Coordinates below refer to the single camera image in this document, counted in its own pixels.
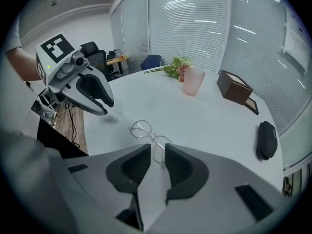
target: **person's arm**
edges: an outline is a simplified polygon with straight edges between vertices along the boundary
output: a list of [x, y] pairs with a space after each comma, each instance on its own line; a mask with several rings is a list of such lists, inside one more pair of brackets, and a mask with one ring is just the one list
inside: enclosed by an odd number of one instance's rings
[[22, 48], [14, 48], [6, 52], [6, 56], [15, 71], [24, 80], [41, 80], [36, 68], [36, 59]]

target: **pink plastic cup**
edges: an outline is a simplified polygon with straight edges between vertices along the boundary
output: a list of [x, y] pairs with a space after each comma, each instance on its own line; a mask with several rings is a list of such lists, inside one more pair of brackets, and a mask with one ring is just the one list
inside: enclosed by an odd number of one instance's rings
[[187, 68], [184, 73], [183, 92], [194, 96], [205, 77], [205, 72], [195, 68]]

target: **robotic arm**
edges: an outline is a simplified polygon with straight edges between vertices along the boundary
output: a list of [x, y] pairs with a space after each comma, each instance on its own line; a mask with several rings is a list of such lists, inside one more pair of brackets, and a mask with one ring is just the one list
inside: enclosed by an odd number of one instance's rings
[[113, 107], [111, 87], [80, 50], [63, 32], [58, 33], [36, 46], [37, 70], [56, 103], [67, 98], [87, 112], [105, 115], [107, 111], [96, 99]]

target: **ceiling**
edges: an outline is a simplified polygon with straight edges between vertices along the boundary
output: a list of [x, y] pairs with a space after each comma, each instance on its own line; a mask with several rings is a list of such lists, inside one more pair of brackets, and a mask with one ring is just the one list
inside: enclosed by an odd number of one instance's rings
[[19, 34], [22, 38], [33, 28], [46, 20], [63, 12], [93, 4], [107, 4], [109, 10], [113, 0], [55, 0], [57, 4], [51, 6], [54, 0], [29, 0], [19, 16]]

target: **blue chair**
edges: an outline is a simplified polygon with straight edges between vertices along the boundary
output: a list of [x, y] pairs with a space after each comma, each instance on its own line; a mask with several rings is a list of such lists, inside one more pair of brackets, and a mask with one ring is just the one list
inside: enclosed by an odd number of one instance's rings
[[148, 55], [145, 60], [141, 63], [141, 69], [147, 70], [151, 68], [157, 68], [161, 66], [160, 55]]

